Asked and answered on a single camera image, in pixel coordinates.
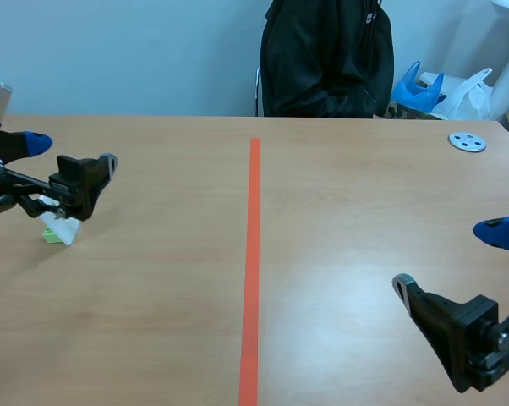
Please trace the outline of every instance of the orange tape strip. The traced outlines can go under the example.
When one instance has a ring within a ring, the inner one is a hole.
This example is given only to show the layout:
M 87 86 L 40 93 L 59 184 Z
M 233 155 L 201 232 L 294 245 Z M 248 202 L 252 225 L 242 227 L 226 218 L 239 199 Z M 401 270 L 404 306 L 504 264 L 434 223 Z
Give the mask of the orange tape strip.
M 260 302 L 260 138 L 251 139 L 244 329 L 239 367 L 239 406 L 258 405 L 258 330 Z

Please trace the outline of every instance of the plastic bag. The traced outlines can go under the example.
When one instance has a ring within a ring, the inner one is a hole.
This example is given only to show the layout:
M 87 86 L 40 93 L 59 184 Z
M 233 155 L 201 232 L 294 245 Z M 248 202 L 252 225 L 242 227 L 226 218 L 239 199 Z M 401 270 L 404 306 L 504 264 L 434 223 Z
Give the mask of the plastic bag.
M 465 80 L 433 109 L 449 120 L 491 119 L 491 93 L 493 89 L 484 83 L 493 69 L 487 68 Z
M 431 112 L 439 99 L 444 74 L 440 74 L 431 87 L 422 87 L 416 84 L 419 69 L 420 62 L 415 62 L 396 85 L 391 99 L 420 112 Z

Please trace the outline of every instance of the black jacket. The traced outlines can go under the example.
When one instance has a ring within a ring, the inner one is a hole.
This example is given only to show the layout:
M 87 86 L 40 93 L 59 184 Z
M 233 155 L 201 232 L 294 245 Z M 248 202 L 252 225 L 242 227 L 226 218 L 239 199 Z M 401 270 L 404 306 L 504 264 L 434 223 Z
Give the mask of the black jacket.
M 266 116 L 384 114 L 394 59 L 390 19 L 376 0 L 274 0 L 266 18 Z

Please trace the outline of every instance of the green object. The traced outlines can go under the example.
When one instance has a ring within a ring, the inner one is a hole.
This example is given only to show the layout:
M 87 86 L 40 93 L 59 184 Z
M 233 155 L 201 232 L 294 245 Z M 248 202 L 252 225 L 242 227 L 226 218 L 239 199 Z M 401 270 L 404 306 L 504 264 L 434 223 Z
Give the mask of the green object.
M 44 233 L 42 233 L 42 237 L 46 240 L 49 244 L 55 244 L 55 243 L 62 243 L 61 239 L 48 227 L 46 227 L 46 230 L 44 230 Z

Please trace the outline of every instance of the round metal plate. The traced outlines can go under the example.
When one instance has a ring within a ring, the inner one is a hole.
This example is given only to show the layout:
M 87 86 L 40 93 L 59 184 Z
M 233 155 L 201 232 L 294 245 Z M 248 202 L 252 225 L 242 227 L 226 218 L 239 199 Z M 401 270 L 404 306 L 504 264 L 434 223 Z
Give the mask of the round metal plate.
M 456 148 L 467 152 L 482 152 L 488 146 L 482 137 L 471 133 L 453 133 L 448 140 Z

